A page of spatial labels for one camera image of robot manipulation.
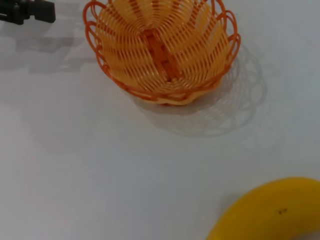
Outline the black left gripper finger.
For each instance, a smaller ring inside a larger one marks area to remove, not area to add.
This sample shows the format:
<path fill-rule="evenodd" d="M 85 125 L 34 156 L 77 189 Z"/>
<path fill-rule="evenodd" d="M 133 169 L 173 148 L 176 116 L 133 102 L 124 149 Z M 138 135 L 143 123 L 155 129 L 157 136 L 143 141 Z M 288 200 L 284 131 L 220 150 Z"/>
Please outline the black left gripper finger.
<path fill-rule="evenodd" d="M 30 16 L 38 21 L 56 21 L 55 4 L 47 0 L 0 0 L 0 20 L 23 25 Z"/>

